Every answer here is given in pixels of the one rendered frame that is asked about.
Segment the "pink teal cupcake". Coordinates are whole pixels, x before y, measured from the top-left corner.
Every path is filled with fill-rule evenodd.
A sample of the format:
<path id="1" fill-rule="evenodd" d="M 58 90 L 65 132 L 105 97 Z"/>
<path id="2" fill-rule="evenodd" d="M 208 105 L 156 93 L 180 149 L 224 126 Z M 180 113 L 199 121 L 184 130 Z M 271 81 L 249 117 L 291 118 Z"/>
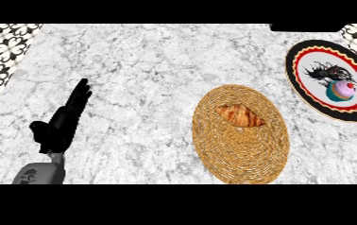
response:
<path id="1" fill-rule="evenodd" d="M 356 87 L 350 81 L 335 80 L 329 82 L 326 96 L 332 101 L 348 101 L 354 97 L 354 93 Z"/>

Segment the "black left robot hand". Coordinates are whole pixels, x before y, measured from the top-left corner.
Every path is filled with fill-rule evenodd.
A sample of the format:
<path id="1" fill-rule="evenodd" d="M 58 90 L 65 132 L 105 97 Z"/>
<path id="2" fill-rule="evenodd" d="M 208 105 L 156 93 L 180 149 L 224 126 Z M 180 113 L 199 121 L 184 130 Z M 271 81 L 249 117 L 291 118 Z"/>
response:
<path id="1" fill-rule="evenodd" d="M 68 150 L 90 95 L 88 80 L 83 78 L 65 105 L 56 110 L 50 121 L 47 123 L 41 121 L 31 123 L 29 129 L 34 134 L 34 140 L 40 144 L 40 153 L 65 153 Z"/>

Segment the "black red patterned placemat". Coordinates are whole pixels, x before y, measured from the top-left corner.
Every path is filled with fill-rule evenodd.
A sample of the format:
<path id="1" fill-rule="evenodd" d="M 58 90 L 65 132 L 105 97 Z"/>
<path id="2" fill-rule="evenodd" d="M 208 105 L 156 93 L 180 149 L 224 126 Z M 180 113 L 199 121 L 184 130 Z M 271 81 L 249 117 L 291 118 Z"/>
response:
<path id="1" fill-rule="evenodd" d="M 308 105 L 329 117 L 357 122 L 357 54 L 336 43 L 310 40 L 298 43 L 286 55 L 286 75 Z M 348 101 L 326 96 L 330 81 L 347 80 L 356 93 Z"/>

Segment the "black appliance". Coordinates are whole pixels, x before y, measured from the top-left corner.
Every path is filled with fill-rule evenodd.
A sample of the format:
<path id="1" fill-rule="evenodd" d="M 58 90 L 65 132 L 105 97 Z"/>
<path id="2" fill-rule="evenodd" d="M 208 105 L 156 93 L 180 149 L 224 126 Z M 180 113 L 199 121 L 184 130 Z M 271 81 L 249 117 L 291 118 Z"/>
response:
<path id="1" fill-rule="evenodd" d="M 282 32 L 338 32 L 344 24 L 270 24 L 268 27 Z"/>

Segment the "brown croissant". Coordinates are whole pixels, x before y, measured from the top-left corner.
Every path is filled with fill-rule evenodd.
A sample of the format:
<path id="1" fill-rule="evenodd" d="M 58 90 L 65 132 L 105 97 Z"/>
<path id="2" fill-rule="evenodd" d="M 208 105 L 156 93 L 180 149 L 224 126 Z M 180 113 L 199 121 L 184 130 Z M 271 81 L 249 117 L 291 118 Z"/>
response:
<path id="1" fill-rule="evenodd" d="M 266 120 L 243 104 L 221 105 L 217 107 L 217 113 L 233 127 L 254 128 L 266 124 Z"/>

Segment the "woven wicker oval tray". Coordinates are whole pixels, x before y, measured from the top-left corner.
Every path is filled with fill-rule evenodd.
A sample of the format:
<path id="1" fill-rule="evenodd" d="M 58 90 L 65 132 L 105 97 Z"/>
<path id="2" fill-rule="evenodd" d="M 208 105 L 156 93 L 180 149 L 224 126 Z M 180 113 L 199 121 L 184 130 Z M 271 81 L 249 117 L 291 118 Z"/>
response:
<path id="1" fill-rule="evenodd" d="M 218 106 L 243 104 L 266 121 L 235 127 Z M 192 115 L 192 143 L 209 172 L 224 183 L 270 183 L 283 171 L 291 140 L 282 114 L 268 98 L 242 85 L 221 85 L 201 98 Z"/>

